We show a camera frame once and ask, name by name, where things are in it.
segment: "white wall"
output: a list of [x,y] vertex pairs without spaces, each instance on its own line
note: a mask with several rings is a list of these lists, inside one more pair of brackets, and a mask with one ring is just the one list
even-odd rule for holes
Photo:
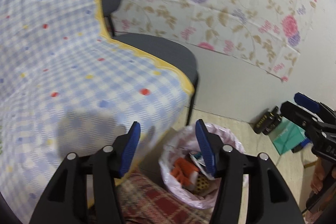
[[336,108],[336,0],[318,0],[312,30],[287,83],[234,57],[183,45],[198,60],[198,110],[250,122],[296,92]]

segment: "chair leg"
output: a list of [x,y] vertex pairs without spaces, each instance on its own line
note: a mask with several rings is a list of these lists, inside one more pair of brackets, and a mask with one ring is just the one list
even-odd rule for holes
[[109,15],[107,18],[109,20],[109,24],[110,24],[110,27],[111,27],[111,30],[112,30],[112,37],[115,37],[116,33],[115,33],[115,30],[114,30],[114,26],[113,26],[113,21],[112,21],[111,15]]
[[192,114],[193,108],[194,108],[194,101],[195,101],[195,97],[196,97],[197,87],[198,87],[198,73],[197,73],[197,77],[196,77],[196,80],[195,80],[195,83],[194,83],[194,94],[191,97],[190,103],[189,103],[188,117],[187,117],[187,121],[185,123],[186,126],[188,126],[190,124],[191,114]]

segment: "finger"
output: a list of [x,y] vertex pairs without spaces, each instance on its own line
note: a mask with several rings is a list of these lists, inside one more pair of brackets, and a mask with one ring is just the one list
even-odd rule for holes
[[313,190],[313,192],[317,195],[319,193],[319,191],[315,188],[315,187],[312,187],[311,188]]
[[324,171],[324,168],[322,166],[322,161],[319,159],[315,165],[315,171],[314,173],[317,175],[317,177],[320,179],[320,180],[323,180],[326,176],[326,173]]
[[313,190],[313,192],[314,192],[315,194],[318,194],[318,193],[319,193],[319,190],[317,190],[317,188],[314,186],[313,181],[311,181],[311,183],[310,183],[310,187],[311,187],[311,189]]
[[313,184],[313,186],[320,191],[323,187],[323,182],[319,179],[319,177],[317,176],[317,174],[313,175],[313,179],[311,181],[311,183]]

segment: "metal screw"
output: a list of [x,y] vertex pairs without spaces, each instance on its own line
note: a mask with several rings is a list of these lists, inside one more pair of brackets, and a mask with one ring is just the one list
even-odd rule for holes
[[107,146],[105,146],[105,147],[103,148],[103,151],[104,151],[105,153],[112,152],[112,151],[113,151],[113,147],[110,146],[110,145],[107,145]]
[[266,153],[260,153],[259,154],[259,157],[262,159],[262,160],[268,160],[268,155]]
[[226,145],[223,146],[223,150],[225,152],[231,152],[233,150],[233,148],[232,148],[231,145],[226,144]]
[[67,159],[68,159],[68,160],[73,160],[74,158],[76,158],[76,154],[75,154],[75,153],[69,153],[69,154],[67,155]]

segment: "blue gripper pad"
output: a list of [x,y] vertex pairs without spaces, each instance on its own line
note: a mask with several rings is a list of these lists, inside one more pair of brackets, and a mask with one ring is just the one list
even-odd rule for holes
[[196,122],[195,126],[196,138],[199,144],[199,148],[201,149],[201,153],[204,159],[205,166],[207,168],[207,172],[212,176],[217,172],[216,162],[215,162],[215,153],[213,152],[210,142],[208,140],[207,134],[210,134],[203,122],[203,120],[199,119]]
[[294,101],[300,106],[303,106],[305,109],[308,109],[310,112],[319,114],[320,113],[320,104],[309,97],[303,95],[302,93],[297,93],[294,96]]
[[121,154],[121,164],[119,168],[119,175],[123,177],[131,166],[135,150],[137,149],[140,139],[141,127],[140,123],[134,122],[128,131],[128,142],[125,145],[124,151]]

